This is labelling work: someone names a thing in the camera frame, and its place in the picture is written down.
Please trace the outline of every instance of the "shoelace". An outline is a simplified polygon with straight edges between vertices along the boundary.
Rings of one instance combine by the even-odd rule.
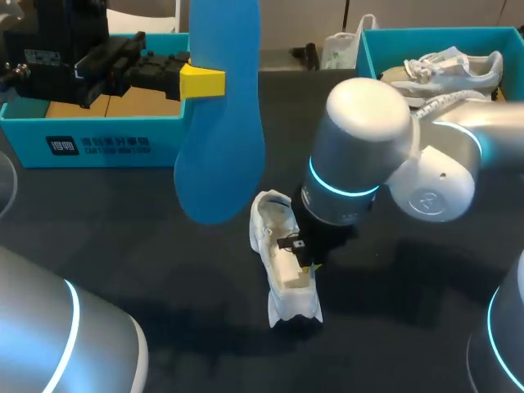
[[[421,119],[434,111],[445,109],[448,106],[453,105],[455,102],[466,100],[468,98],[490,101],[488,97],[476,90],[461,90],[460,92],[442,94],[441,96],[430,98],[427,100],[426,105],[415,112],[414,116],[417,119]]]
[[[430,59],[433,56],[435,56],[435,53],[428,53],[418,60],[404,60],[406,73],[411,79],[416,79],[419,76],[430,77],[440,69],[438,65],[431,63]]]

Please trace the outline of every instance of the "plastic bag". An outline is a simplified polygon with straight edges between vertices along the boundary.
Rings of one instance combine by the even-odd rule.
[[[378,29],[375,15],[364,15],[356,33],[337,33],[327,37],[322,53],[322,69],[355,68],[359,55],[360,35],[364,29]]]

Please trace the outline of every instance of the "black machine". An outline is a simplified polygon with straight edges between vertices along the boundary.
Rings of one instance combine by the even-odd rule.
[[[136,86],[179,101],[189,53],[142,56],[145,33],[110,37],[106,11],[106,0],[34,0],[34,9],[3,32],[0,91],[89,108],[100,94],[123,96]]]

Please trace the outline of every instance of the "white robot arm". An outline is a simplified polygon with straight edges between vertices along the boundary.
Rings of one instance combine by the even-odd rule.
[[[488,102],[476,92],[436,97],[411,113],[382,82],[338,84],[292,198],[312,263],[351,238],[383,185],[416,219],[457,219],[472,203],[480,169],[524,170],[523,124],[524,103]]]

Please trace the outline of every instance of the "blue insole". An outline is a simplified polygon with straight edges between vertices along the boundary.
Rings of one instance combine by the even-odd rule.
[[[189,24],[192,65],[225,71],[226,94],[193,101],[174,183],[191,219],[218,224],[251,201],[264,172],[258,0],[192,0]]]

